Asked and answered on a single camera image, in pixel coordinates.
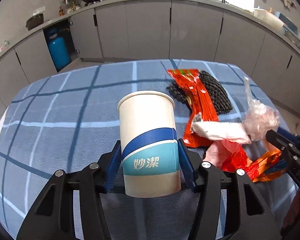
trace table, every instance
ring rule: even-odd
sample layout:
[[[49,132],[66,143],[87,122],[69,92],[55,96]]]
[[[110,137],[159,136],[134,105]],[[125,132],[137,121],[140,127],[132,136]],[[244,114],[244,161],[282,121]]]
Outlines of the table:
[[[120,138],[117,105],[125,95],[138,90],[168,93],[172,81],[168,69],[206,70],[226,89],[233,110],[219,115],[221,122],[241,122],[248,109],[244,92],[245,73],[234,65],[194,60],[145,60],[105,64],[61,73],[20,90],[0,125],[0,222],[16,238],[33,201],[58,169],[78,171],[101,154],[112,150]],[[274,107],[250,80],[253,97]],[[178,138],[190,116],[188,107],[175,101]],[[288,130],[281,118],[281,127]],[[255,160],[266,150],[261,142],[243,146]],[[204,150],[194,149],[200,155]],[[292,179],[258,183],[278,226],[296,193]],[[223,235],[226,191],[221,192],[217,237]],[[111,193],[102,204],[112,239],[187,239],[199,196],[189,189],[166,197],[137,199],[124,195],[120,168]],[[83,239],[79,195],[74,193],[77,238]]]

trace cabinet handle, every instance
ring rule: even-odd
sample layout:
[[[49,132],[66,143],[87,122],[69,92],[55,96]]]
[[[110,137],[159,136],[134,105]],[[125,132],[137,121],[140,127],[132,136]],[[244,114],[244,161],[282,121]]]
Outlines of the cabinet handle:
[[[291,55],[291,57],[290,57],[290,60],[289,60],[289,63],[288,63],[287,68],[289,67],[291,60],[292,60],[292,55]]]
[[[219,36],[221,35],[222,27],[223,27],[223,17],[222,17],[222,20],[221,20],[221,28],[220,28],[220,34],[219,34]]]
[[[94,25],[98,27],[97,16],[95,14],[93,15],[93,21],[94,21]]]
[[[18,61],[19,61],[19,64],[20,64],[20,66],[21,66],[21,62],[20,62],[20,59],[19,59],[18,53],[16,52],[16,50],[14,50],[14,52],[16,53],[17,59],[18,59]]]

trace black sponge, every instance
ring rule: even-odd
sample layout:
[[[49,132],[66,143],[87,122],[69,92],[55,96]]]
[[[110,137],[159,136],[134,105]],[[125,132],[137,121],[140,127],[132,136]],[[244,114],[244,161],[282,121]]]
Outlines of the black sponge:
[[[199,72],[199,78],[207,89],[217,114],[229,113],[233,107],[226,90],[220,82],[204,70]],[[177,83],[171,83],[171,85],[167,87],[167,90],[173,98],[183,104],[187,104],[186,95]]]

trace paper cup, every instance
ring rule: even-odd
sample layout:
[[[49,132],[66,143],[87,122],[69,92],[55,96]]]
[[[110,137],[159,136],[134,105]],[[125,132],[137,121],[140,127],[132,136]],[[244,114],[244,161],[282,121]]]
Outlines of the paper cup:
[[[181,189],[174,102],[157,91],[137,91],[118,104],[126,194],[149,198]]]

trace orange plastic bag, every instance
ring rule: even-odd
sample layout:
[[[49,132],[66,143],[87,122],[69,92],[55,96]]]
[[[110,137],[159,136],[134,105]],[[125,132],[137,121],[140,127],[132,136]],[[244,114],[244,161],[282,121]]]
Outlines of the orange plastic bag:
[[[252,162],[240,144],[222,141],[223,146],[230,155],[224,160],[221,169],[234,172],[236,169],[243,169],[253,182],[270,181],[280,177],[285,171],[277,171],[266,175],[265,171],[275,166],[280,160],[281,151],[278,149],[267,151],[260,158]]]
[[[219,121],[211,98],[199,78],[199,70],[168,70],[168,74],[175,79],[178,86],[185,92],[189,106],[192,109],[192,114],[189,122],[186,125],[186,130],[183,136],[185,145],[192,148],[211,145],[212,141],[200,137],[191,131],[192,122],[197,122],[200,120],[215,122]]]

